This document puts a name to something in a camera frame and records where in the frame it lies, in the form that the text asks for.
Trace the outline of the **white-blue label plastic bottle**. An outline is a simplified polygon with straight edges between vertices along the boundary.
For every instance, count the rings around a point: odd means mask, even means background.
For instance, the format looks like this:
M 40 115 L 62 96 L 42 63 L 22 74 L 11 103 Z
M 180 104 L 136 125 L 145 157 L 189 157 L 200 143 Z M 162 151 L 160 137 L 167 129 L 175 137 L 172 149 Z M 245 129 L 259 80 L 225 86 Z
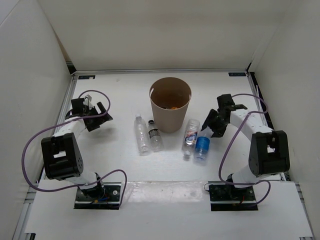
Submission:
M 181 150 L 183 153 L 183 158 L 185 160 L 189 160 L 192 153 L 194 152 L 199 128 L 200 128 L 200 121 L 199 120 L 190 119 L 187 122 L 185 131 L 184 131 L 182 147 L 181 147 Z

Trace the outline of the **blue-label blue-cap plastic bottle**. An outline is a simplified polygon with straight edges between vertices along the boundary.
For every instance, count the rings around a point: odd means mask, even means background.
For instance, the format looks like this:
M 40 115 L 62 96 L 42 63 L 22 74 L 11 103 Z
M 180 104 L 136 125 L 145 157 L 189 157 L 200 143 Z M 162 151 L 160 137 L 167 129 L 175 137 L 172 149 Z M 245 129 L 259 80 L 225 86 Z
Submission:
M 203 132 L 196 141 L 193 154 L 194 161 L 199 165 L 206 165 L 210 148 L 210 134 Z

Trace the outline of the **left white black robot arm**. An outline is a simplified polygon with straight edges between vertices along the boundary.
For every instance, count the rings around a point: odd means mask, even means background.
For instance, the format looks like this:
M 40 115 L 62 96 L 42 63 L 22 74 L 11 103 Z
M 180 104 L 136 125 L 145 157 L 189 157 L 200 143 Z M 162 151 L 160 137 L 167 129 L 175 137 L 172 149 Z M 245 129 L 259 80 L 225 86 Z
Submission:
M 113 118 L 101 102 L 91 103 L 91 96 L 71 100 L 71 115 L 65 118 L 65 125 L 52 135 L 41 140 L 45 174 L 50 180 L 68 181 L 77 186 L 86 196 L 100 200 L 105 187 L 96 172 L 84 169 L 83 158 L 77 143 L 80 134 L 92 132 Z

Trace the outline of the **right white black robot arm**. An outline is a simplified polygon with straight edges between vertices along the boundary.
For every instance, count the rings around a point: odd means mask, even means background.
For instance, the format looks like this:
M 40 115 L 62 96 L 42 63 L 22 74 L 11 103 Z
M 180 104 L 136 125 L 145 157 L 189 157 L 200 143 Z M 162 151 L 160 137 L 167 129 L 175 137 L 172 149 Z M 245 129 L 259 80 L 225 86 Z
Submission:
M 224 136 L 227 126 L 237 128 L 220 165 L 224 165 L 232 144 L 239 133 L 242 133 L 250 141 L 248 164 L 241 170 L 232 173 L 226 180 L 222 179 L 224 193 L 230 200 L 243 197 L 244 191 L 266 178 L 290 169 L 290 157 L 288 137 L 283 130 L 274 130 L 255 118 L 258 110 L 248 110 L 243 104 L 236 104 L 231 94 L 223 94 L 217 97 L 218 109 L 211 109 L 206 117 L 202 129 L 209 130 L 211 138 Z

